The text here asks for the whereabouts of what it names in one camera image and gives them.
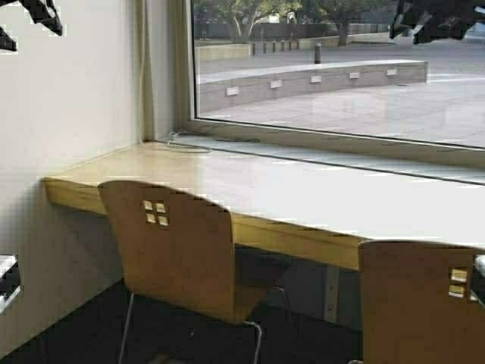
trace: glass pane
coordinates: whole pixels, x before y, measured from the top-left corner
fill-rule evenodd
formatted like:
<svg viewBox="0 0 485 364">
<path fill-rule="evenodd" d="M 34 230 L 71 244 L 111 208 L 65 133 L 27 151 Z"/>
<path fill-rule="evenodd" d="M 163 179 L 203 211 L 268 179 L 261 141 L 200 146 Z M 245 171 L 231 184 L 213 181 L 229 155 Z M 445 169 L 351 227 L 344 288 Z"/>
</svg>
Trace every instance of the glass pane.
<svg viewBox="0 0 485 364">
<path fill-rule="evenodd" d="M 485 146 L 483 10 L 428 4 L 194 0 L 197 117 Z"/>
</svg>

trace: wooden desk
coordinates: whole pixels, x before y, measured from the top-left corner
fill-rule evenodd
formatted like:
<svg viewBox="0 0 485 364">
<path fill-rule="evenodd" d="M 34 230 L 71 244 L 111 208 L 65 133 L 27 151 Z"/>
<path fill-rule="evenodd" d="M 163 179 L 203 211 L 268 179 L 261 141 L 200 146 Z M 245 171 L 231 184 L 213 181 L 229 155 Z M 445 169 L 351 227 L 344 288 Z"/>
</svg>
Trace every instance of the wooden desk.
<svg viewBox="0 0 485 364">
<path fill-rule="evenodd" d="M 97 186 L 143 180 L 228 208 L 236 242 L 358 270 L 366 239 L 485 249 L 485 187 L 229 152 L 135 146 L 45 178 L 56 204 L 105 214 Z"/>
</svg>

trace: window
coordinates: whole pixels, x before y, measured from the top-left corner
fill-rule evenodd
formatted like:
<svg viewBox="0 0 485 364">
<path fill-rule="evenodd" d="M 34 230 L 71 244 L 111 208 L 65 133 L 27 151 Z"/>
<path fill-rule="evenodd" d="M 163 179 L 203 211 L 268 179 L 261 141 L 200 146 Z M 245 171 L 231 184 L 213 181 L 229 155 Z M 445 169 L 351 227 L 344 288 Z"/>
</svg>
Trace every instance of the window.
<svg viewBox="0 0 485 364">
<path fill-rule="evenodd" d="M 427 42 L 422 11 L 414 45 L 411 29 L 390 38 L 396 2 L 327 3 L 188 2 L 194 85 L 184 127 L 482 167 L 485 26 Z"/>
</svg>

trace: paved ground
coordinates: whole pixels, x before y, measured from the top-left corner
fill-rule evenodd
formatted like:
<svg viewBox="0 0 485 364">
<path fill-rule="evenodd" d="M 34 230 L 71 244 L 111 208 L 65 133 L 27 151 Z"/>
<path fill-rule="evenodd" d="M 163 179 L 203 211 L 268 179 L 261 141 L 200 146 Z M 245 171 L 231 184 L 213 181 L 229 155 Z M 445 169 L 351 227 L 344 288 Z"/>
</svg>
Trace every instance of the paved ground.
<svg viewBox="0 0 485 364">
<path fill-rule="evenodd" d="M 324 60 L 417 59 L 430 63 L 427 84 L 368 87 L 257 102 L 202 117 L 341 133 L 485 147 L 485 45 L 443 41 L 411 46 L 324 49 Z M 308 52 L 201 64 L 214 73 L 309 63 Z"/>
</svg>

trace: window sill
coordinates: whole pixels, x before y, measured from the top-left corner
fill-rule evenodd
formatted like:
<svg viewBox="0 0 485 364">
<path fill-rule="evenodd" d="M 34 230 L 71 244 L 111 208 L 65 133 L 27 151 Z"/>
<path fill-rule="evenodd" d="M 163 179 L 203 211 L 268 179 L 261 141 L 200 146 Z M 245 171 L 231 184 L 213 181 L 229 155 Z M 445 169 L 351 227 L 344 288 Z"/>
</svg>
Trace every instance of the window sill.
<svg viewBox="0 0 485 364">
<path fill-rule="evenodd" d="M 288 161 L 334 165 L 336 168 L 355 168 L 434 180 L 485 185 L 485 171 L 452 165 L 438 165 L 434 163 L 413 162 L 404 159 L 384 158 L 349 152 L 334 152 L 295 146 L 279 146 L 251 141 L 246 142 L 231 140 L 229 138 L 219 138 L 216 136 L 197 136 L 183 132 L 175 133 L 171 140 L 171 144 L 196 146 L 225 152 L 269 156 Z"/>
</svg>

